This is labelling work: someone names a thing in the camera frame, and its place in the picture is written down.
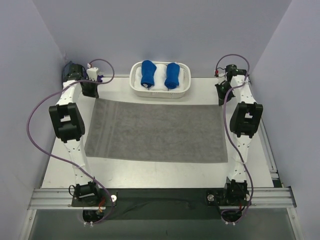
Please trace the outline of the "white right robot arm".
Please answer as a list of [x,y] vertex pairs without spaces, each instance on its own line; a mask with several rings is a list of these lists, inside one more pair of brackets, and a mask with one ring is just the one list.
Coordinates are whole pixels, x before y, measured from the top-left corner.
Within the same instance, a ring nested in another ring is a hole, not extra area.
[[263,113],[263,105],[253,97],[246,79],[247,73],[247,70],[229,64],[225,67],[222,81],[215,85],[218,105],[223,110],[224,130],[232,146],[228,157],[229,173],[221,193],[223,202],[228,205],[249,199],[246,163]]

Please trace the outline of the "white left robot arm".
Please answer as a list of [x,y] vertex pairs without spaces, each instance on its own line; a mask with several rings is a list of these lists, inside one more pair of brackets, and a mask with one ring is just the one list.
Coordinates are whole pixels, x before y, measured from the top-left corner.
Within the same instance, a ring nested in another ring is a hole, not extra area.
[[97,80],[98,68],[85,69],[80,64],[67,63],[62,71],[64,92],[58,102],[48,110],[55,135],[63,142],[72,164],[75,176],[73,197],[90,206],[97,205],[102,195],[97,183],[85,174],[90,174],[91,170],[83,141],[86,128],[77,100],[80,95],[99,98]]

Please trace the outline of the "grey towel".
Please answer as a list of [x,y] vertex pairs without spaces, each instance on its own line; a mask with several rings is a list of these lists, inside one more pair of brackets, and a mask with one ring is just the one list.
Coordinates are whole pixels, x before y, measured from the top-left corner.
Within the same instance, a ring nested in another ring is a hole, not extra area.
[[85,142],[89,157],[173,163],[226,163],[217,105],[96,100]]

